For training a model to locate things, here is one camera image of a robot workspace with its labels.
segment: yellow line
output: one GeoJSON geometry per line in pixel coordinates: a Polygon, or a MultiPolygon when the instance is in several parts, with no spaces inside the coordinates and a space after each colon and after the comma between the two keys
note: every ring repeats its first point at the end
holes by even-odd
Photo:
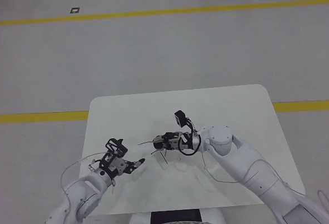
{"type": "Polygon", "coordinates": [[[275,102],[272,104],[275,112],[302,112],[329,110],[329,100],[304,102],[275,102]]]}
{"type": "Polygon", "coordinates": [[[72,122],[87,120],[88,111],[33,113],[33,114],[2,114],[0,124],[33,123],[33,122],[72,122]]]}
{"type": "Polygon", "coordinates": [[[108,20],[112,18],[127,18],[127,17],[138,17],[138,16],[160,16],[160,15],[190,14],[190,13],[202,13],[202,12],[224,12],[224,11],[255,10],[255,9],[266,9],[266,8],[315,6],[321,4],[329,4],[329,0],[267,2],[267,3],[241,4],[241,5],[229,5],[229,6],[209,6],[209,7],[200,7],[200,8],[177,8],[171,10],[153,10],[153,11],[140,11],[140,12],[122,12],[122,13],[111,13],[111,14],[66,16],[66,17],[56,17],[56,18],[33,18],[28,20],[7,20],[7,21],[0,21],[0,26],[45,24],[50,22],[75,22],[75,21],[86,21],[86,20],[108,20]]]}
{"type": "MultiPolygon", "coordinates": [[[[275,102],[275,112],[329,111],[329,100],[303,102],[275,102]]],[[[33,113],[33,114],[1,114],[0,124],[33,123],[33,122],[73,122],[87,120],[88,111],[33,113]]]]}

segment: floor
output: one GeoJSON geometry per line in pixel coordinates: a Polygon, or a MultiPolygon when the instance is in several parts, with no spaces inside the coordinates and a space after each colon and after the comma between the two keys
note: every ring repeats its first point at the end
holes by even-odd
{"type": "MultiPolygon", "coordinates": [[[[0,25],[0,114],[86,111],[98,96],[254,83],[272,102],[329,100],[329,3],[31,23],[70,16],[72,7],[89,15],[263,2],[283,1],[0,0],[0,21],[10,21],[0,25]]],[[[307,195],[329,197],[329,110],[277,115],[307,195]]],[[[0,223],[46,220],[85,131],[80,120],[0,124],[0,223]]],[[[222,212],[228,223],[275,223],[264,205],[222,212]]]]}

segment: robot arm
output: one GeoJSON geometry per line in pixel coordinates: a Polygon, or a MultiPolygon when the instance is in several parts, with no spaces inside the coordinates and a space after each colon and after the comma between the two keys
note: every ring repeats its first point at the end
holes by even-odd
{"type": "Polygon", "coordinates": [[[89,165],[90,174],[68,184],[64,190],[61,205],[49,216],[46,224],[76,224],[82,223],[99,204],[103,194],[110,185],[115,186],[114,178],[123,173],[131,174],[143,162],[130,162],[123,157],[128,149],[122,145],[122,139],[110,139],[105,153],[97,169],[89,165]]]}
{"type": "MultiPolygon", "coordinates": [[[[322,206],[289,188],[287,183],[275,175],[262,155],[247,142],[233,135],[228,127],[211,127],[199,133],[193,125],[188,125],[192,122],[183,112],[177,112],[175,116],[180,127],[186,125],[191,129],[190,134],[184,134],[188,137],[186,148],[194,149],[188,155],[193,155],[198,150],[196,148],[200,148],[202,152],[208,151],[233,179],[256,194],[270,208],[277,223],[329,224],[329,214],[322,206]],[[236,150],[232,150],[232,143],[236,145],[236,150]]],[[[155,143],[161,139],[159,136],[154,139],[156,149],[161,145],[155,143]]],[[[164,144],[167,146],[165,149],[182,152],[182,141],[184,140],[177,137],[167,139],[166,142],[169,143],[164,144]],[[170,146],[176,144],[177,148],[170,149],[170,146]]]]}

